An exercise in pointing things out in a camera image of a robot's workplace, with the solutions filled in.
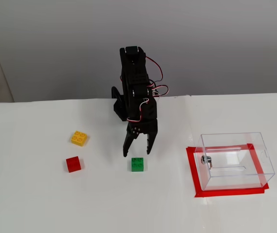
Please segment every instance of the red tape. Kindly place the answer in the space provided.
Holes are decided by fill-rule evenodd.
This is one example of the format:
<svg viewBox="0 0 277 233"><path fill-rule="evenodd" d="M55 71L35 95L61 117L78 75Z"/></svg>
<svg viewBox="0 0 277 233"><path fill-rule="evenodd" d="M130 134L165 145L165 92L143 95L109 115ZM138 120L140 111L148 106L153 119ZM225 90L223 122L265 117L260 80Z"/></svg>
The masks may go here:
<svg viewBox="0 0 277 233"><path fill-rule="evenodd" d="M257 154L254 150L253 144L247 144L247 148L250 150L251 157L253 159L253 163L255 166L255 169L258 174L263 174L262 167L260 165L259 159L257 157ZM207 197L218 197L218 196L235 196L235 195L249 195L249 194L260 194L264 193L265 189L268 189L268 184L265 184L262 188L243 188L243 189L223 189L223 190L206 190L203 191L201 189L198 171L196 167L196 162L194 158L194 152L196 150L196 147L188 147L186 148L187 156L189 160L191 175L193 179L193 184L195 186L196 190L196 196L195 198L207 198Z"/></svg>

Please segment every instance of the green lego brick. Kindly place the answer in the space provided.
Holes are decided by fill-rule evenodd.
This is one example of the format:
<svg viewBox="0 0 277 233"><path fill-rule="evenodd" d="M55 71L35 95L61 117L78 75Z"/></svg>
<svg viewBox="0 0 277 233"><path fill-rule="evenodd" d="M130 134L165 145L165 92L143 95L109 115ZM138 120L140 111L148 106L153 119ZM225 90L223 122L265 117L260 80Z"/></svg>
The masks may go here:
<svg viewBox="0 0 277 233"><path fill-rule="evenodd" d="M132 158L131 165L132 171L144 171L143 158Z"/></svg>

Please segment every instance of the small metal object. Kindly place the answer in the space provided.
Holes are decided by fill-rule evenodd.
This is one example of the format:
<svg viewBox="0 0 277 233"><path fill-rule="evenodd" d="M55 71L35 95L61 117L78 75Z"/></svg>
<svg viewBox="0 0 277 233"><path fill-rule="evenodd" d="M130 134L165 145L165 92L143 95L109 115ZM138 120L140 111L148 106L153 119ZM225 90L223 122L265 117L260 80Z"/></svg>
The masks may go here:
<svg viewBox="0 0 277 233"><path fill-rule="evenodd" d="M210 169L212 168L212 158L211 158L210 156L202 155L202 156L201 156L201 163L202 163L202 164L207 164L207 163L209 163Z"/></svg>

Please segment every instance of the red lego brick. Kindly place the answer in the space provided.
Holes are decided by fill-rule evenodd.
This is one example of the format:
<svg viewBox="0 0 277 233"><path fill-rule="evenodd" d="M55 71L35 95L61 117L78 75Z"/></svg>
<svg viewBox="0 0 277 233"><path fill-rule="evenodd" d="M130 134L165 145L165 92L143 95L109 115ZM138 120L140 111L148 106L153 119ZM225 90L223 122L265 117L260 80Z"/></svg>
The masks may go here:
<svg viewBox="0 0 277 233"><path fill-rule="evenodd" d="M67 159L66 163L67 163L67 168L68 168L69 172L81 170L78 156Z"/></svg>

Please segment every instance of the cable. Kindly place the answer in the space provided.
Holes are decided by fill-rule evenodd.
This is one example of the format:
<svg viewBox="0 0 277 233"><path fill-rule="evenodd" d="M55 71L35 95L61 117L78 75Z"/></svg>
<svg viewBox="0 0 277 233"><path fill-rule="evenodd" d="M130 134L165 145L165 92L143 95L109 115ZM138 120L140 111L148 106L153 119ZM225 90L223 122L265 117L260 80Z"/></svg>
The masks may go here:
<svg viewBox="0 0 277 233"><path fill-rule="evenodd" d="M160 99L160 94L159 94L159 92L157 92L157 91L153 91L153 93L158 93L158 95L153 95L153 97L158 97L158 99L157 99L157 100L159 100L159 99Z"/></svg>
<svg viewBox="0 0 277 233"><path fill-rule="evenodd" d="M139 105L139 112L140 112L140 115L139 115L139 120L130 120L129 117L127 118L127 121L129 122L140 122L142 120L142 109L141 109L141 106L142 104L144 103L148 103L149 99L148 98L144 98L144 102L142 102L140 105Z"/></svg>
<svg viewBox="0 0 277 233"><path fill-rule="evenodd" d="M166 87L168 90L167 90L167 92L164 93L164 94L155 95L156 97L157 97L157 96L164 96L164 95L167 95L168 92L169 92L169 87L168 87L167 85L159 85L159 86L156 86L156 87L152 88L152 90L154 91L154 90L156 90L156 89L158 89L158 88L160 88L160 87Z"/></svg>
<svg viewBox="0 0 277 233"><path fill-rule="evenodd" d="M151 58L148 57L148 56L146 56L146 58L148 58L148 59L151 60L153 63L155 63L155 64L158 66L158 68L159 68L159 70L160 70L160 73L161 73L161 79L160 79L160 80L157 80L157 81L155 81L155 82L153 82L151 85L148 86L148 87L151 87L151 86L153 86L156 82L162 81L162 79L163 79L163 73L162 73L161 67L158 65L157 62L155 62L153 59L151 59Z"/></svg>

